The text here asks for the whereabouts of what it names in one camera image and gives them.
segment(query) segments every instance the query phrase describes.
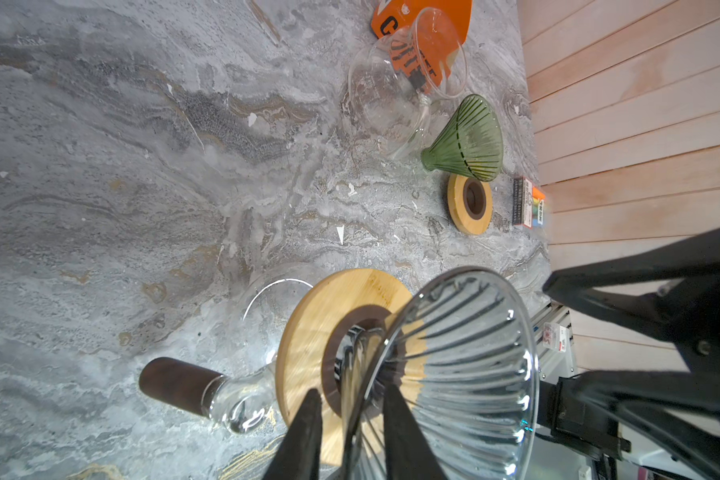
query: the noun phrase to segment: gray marble surface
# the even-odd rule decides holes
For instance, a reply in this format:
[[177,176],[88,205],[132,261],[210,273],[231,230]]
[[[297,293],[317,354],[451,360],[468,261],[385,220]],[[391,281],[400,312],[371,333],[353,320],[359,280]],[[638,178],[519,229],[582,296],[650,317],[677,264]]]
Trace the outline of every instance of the gray marble surface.
[[473,238],[445,174],[381,159],[349,117],[374,6],[0,0],[0,478],[257,472],[278,416],[231,436],[136,380],[157,356],[260,367],[226,348],[246,332],[230,312],[279,264],[369,266],[411,290],[478,264],[544,302],[546,245],[510,225],[511,177],[537,178],[514,1],[475,0],[466,43],[464,94],[497,107],[505,148]]

